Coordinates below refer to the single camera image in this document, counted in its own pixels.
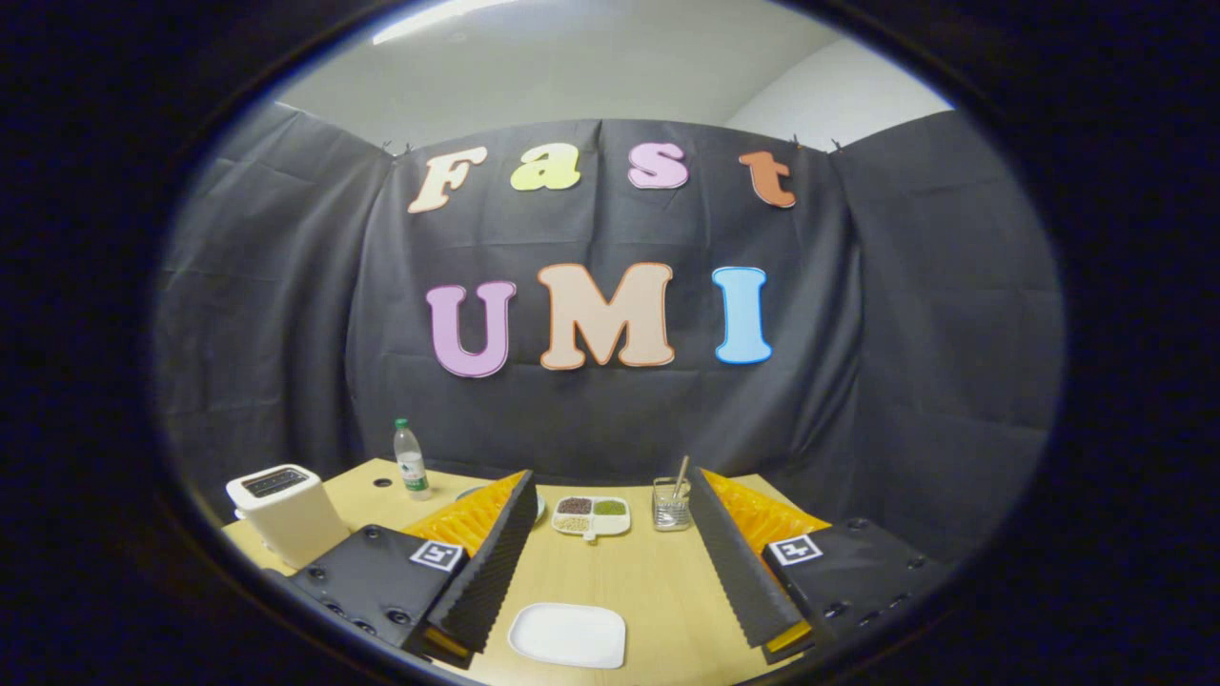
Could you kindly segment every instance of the black curtain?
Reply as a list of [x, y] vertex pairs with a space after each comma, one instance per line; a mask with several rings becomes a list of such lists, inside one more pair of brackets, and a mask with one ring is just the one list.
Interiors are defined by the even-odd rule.
[[1054, 255], [1013, 172], [959, 112], [831, 159], [864, 255], [850, 509], [954, 559], [1016, 503], [1054, 420]]
[[283, 105], [196, 173], [163, 248], [155, 336], [170, 453], [217, 514], [224, 483], [360, 464], [343, 350], [360, 244], [392, 157]]
[[[627, 155], [644, 142], [676, 143], [689, 181], [632, 186]], [[514, 189], [521, 154], [547, 143], [580, 149], [581, 181]], [[479, 145], [487, 161], [445, 206], [406, 212], [429, 157]], [[755, 194], [738, 157], [759, 150], [791, 168], [793, 208]], [[407, 416], [433, 469], [626, 485], [689, 453], [952, 559], [1017, 497], [1053, 419], [1054, 260], [1003, 160], [956, 112], [831, 155], [716, 127], [590, 120], [392, 157], [274, 105], [194, 189], [166, 251], [159, 392], [182, 468], [220, 513], [232, 509], [224, 482], [256, 469], [292, 461], [329, 477], [389, 457], [393, 420]], [[675, 360], [542, 367], [550, 300], [538, 270], [584, 265], [609, 298], [642, 261], [673, 270]], [[773, 354], [761, 364], [715, 358], [721, 266], [767, 273]], [[458, 377], [433, 353], [425, 294], [466, 289], [461, 341], [477, 352], [487, 281], [517, 287], [509, 360]]]

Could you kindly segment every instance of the grain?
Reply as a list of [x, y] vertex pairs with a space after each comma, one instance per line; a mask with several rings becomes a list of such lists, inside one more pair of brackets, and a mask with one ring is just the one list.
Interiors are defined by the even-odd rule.
[[627, 507], [619, 500], [601, 500], [593, 505], [593, 514], [622, 515], [627, 514]]
[[589, 514], [593, 509], [593, 500], [588, 498], [564, 498], [555, 510], [559, 514]]
[[564, 519], [556, 521], [555, 526], [562, 529], [564, 531], [588, 531], [589, 520], [583, 516], [565, 516]]

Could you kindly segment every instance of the cup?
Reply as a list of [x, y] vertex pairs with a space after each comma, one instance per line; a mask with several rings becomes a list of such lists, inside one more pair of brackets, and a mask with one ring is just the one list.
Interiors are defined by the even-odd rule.
[[672, 476], [653, 480], [653, 529], [656, 531], [691, 527], [691, 480], [682, 480], [677, 496], [673, 494], [676, 482]]

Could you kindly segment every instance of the water bottle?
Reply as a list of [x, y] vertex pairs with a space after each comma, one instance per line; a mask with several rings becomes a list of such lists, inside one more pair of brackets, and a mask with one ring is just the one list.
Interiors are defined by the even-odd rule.
[[406, 427], [405, 419], [394, 420], [394, 458], [398, 459], [398, 469], [403, 472], [403, 481], [406, 489], [415, 500], [427, 500], [432, 497], [432, 488], [428, 486], [428, 474], [423, 470], [423, 450], [415, 435]]

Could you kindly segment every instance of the blue letter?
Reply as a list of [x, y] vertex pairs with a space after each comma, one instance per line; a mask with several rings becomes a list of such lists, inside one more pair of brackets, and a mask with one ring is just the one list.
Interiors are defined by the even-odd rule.
[[720, 267], [711, 282], [725, 292], [725, 342], [716, 358], [731, 365], [752, 365], [771, 356], [762, 339], [762, 314], [759, 291], [766, 272], [758, 267]]

